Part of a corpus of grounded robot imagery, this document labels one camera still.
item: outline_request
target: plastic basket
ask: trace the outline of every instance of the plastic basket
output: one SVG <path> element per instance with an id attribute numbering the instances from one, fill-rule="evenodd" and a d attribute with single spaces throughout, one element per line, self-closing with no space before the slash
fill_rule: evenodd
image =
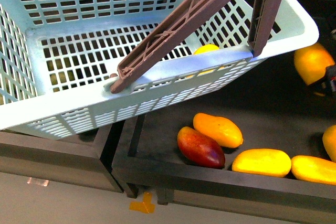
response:
<path id="1" fill-rule="evenodd" d="M 111 94 L 118 63 L 182 1 L 0 0 L 0 129 L 49 139 L 79 134 L 216 91 L 265 59 L 318 39 L 300 4 L 282 0 L 271 38 L 253 58 L 253 9 L 231 0 L 130 87 Z M 190 56 L 207 43 L 221 50 Z"/>

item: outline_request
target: basket handle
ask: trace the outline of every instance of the basket handle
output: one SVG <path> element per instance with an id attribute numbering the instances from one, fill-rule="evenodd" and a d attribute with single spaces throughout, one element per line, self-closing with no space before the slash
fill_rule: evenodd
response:
<path id="1" fill-rule="evenodd" d="M 119 80 L 111 87 L 119 93 L 173 50 L 230 0 L 184 0 L 145 37 L 117 67 Z M 261 54 L 273 27 L 281 0 L 255 0 L 248 43 L 254 57 Z"/>
<path id="2" fill-rule="evenodd" d="M 184 0 L 119 63 L 119 80 L 111 92 L 119 93 L 141 77 L 229 1 Z"/>
<path id="3" fill-rule="evenodd" d="M 259 56 L 265 47 L 273 28 L 282 0 L 255 0 L 248 35 L 248 43 L 254 57 Z"/>

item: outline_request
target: yellow mango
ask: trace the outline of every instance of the yellow mango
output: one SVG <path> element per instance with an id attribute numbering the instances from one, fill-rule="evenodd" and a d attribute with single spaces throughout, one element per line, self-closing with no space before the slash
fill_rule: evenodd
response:
<path id="1" fill-rule="evenodd" d="M 211 52 L 211 51 L 215 51 L 218 50 L 219 47 L 213 44 L 207 44 L 204 46 L 201 46 L 200 48 L 198 48 L 195 52 L 194 55 L 199 55 L 199 54 L 203 54 L 205 52 Z"/>
<path id="2" fill-rule="evenodd" d="M 228 118 L 198 113 L 194 116 L 195 130 L 214 139 L 220 146 L 237 148 L 243 143 L 239 127 Z"/>
<path id="3" fill-rule="evenodd" d="M 323 134 L 323 145 L 330 159 L 336 162 L 336 125 L 330 126 Z"/>
<path id="4" fill-rule="evenodd" d="M 291 169 L 290 157 L 283 151 L 261 148 L 238 154 L 232 163 L 234 172 L 285 177 Z"/>
<path id="5" fill-rule="evenodd" d="M 298 155 L 292 158 L 295 178 L 316 183 L 336 185 L 336 163 L 312 156 Z"/>

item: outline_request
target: white floor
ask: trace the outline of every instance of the white floor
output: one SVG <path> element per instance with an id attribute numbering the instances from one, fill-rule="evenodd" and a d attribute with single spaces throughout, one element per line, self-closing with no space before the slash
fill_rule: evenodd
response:
<path id="1" fill-rule="evenodd" d="M 1 224 L 290 224 L 293 222 L 245 216 L 196 207 L 155 204 L 153 214 L 129 210 L 125 194 L 50 182 L 47 187 L 27 184 L 28 178 L 0 173 Z"/>

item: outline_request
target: ripe mango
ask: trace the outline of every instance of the ripe mango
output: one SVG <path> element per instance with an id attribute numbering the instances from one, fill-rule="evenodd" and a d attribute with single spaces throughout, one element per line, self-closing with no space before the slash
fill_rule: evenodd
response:
<path id="1" fill-rule="evenodd" d="M 228 118 L 197 113 L 193 124 L 197 131 L 214 139 L 220 146 L 237 148 L 244 141 L 239 127 Z"/>
<path id="2" fill-rule="evenodd" d="M 219 47 L 213 44 L 207 44 L 204 46 L 201 46 L 200 48 L 198 48 L 195 52 L 194 55 L 199 55 L 199 54 L 203 54 L 205 52 L 211 52 L 211 51 L 215 51 L 218 50 Z"/>
<path id="3" fill-rule="evenodd" d="M 285 177 L 291 169 L 290 157 L 275 149 L 249 149 L 238 154 L 232 163 L 234 172 Z"/>
<path id="4" fill-rule="evenodd" d="M 329 52 L 320 44 L 298 49 L 294 53 L 294 66 L 300 77 L 310 85 L 326 74 L 326 67 L 335 65 Z"/>
<path id="5" fill-rule="evenodd" d="M 298 155 L 292 158 L 295 178 L 316 183 L 336 185 L 336 163 L 312 156 Z"/>
<path id="6" fill-rule="evenodd" d="M 199 166 L 222 169 L 225 156 L 219 144 L 190 127 L 183 127 L 177 135 L 182 154 Z"/>
<path id="7" fill-rule="evenodd" d="M 336 162 L 336 125 L 326 129 L 322 137 L 323 145 L 330 159 Z"/>

